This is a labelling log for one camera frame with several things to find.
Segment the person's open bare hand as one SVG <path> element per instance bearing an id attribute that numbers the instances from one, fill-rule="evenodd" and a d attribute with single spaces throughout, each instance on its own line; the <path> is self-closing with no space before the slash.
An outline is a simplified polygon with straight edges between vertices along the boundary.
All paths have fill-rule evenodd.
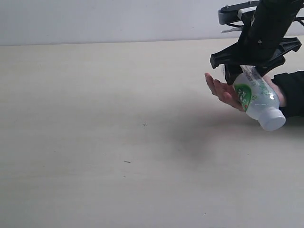
<path id="1" fill-rule="evenodd" d="M 209 73 L 205 73 L 204 76 L 206 83 L 214 96 L 216 96 L 221 102 L 244 112 L 237 93 L 232 86 L 214 79 Z M 286 107 L 286 98 L 279 86 L 274 84 L 268 76 L 264 76 L 263 79 L 277 94 L 280 101 L 280 107 Z"/>

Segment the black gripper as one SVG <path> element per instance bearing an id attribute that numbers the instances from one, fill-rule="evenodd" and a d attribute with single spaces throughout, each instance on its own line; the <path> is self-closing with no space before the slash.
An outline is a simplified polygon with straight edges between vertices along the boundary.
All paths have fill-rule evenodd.
<path id="1" fill-rule="evenodd" d="M 298 38 L 285 37 L 301 8 L 300 0 L 259 0 L 255 11 L 226 24 L 241 34 L 237 43 L 211 55 L 212 68 L 224 65 L 226 83 L 232 85 L 243 73 L 240 65 L 255 66 L 261 77 L 283 65 L 284 55 L 302 45 Z"/>

